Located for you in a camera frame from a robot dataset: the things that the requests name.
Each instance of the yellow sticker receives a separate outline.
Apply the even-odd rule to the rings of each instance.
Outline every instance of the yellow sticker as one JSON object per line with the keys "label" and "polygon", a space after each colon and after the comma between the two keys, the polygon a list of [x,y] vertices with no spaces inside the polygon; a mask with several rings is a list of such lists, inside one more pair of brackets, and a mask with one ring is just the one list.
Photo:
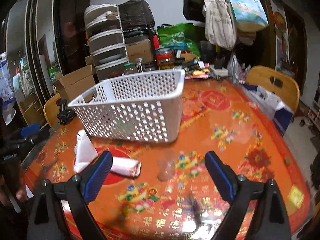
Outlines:
{"label": "yellow sticker", "polygon": [[293,185],[288,198],[293,205],[295,205],[297,208],[300,208],[304,200],[304,194],[297,186]]}

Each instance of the beige tote bag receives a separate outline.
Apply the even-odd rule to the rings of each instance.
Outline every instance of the beige tote bag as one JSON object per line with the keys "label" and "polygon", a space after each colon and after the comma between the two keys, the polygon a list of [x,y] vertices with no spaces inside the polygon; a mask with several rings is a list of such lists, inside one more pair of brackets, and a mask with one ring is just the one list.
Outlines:
{"label": "beige tote bag", "polygon": [[204,0],[205,37],[214,45],[232,50],[236,44],[236,26],[229,0]]}

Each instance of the chair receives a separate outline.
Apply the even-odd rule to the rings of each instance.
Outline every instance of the chair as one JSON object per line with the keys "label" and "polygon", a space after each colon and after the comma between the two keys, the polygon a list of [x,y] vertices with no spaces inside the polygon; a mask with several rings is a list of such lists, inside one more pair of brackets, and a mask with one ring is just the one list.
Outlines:
{"label": "chair", "polygon": [[255,66],[247,76],[248,85],[259,85],[279,96],[282,101],[295,113],[300,98],[300,90],[297,82],[285,74],[274,69]]}
{"label": "chair", "polygon": [[54,97],[50,98],[44,105],[44,117],[50,127],[53,127],[59,121],[57,118],[57,114],[59,114],[60,107],[57,105],[57,102],[60,99],[60,94],[56,94]]}

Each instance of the table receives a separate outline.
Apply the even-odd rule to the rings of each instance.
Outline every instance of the table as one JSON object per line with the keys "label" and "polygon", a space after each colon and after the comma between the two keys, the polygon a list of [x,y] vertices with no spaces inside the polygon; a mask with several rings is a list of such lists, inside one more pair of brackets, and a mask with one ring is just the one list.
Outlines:
{"label": "table", "polygon": [[[44,178],[68,180],[74,173],[76,134],[82,129],[78,118],[63,126],[46,143],[25,173],[28,187]],[[265,182],[275,178],[283,195],[292,232],[308,215],[310,194],[288,147],[273,123],[249,101],[239,87],[228,81],[186,81],[183,115],[178,138],[170,144],[92,138],[98,153],[138,159],[138,178],[109,174],[97,199],[89,208],[107,239],[192,239],[196,217],[212,215],[218,227],[228,210],[205,166],[204,155],[213,150],[237,174]],[[168,182],[157,179],[157,160],[172,154],[175,176]],[[80,238],[68,204],[64,211],[71,232]],[[255,201],[238,233],[244,239]]]}

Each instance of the green lid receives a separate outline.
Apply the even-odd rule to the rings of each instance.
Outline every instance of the green lid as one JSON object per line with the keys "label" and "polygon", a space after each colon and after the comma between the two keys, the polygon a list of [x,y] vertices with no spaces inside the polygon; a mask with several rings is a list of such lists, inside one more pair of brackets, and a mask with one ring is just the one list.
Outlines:
{"label": "green lid", "polygon": [[135,63],[124,64],[123,67],[132,67],[135,66]]}

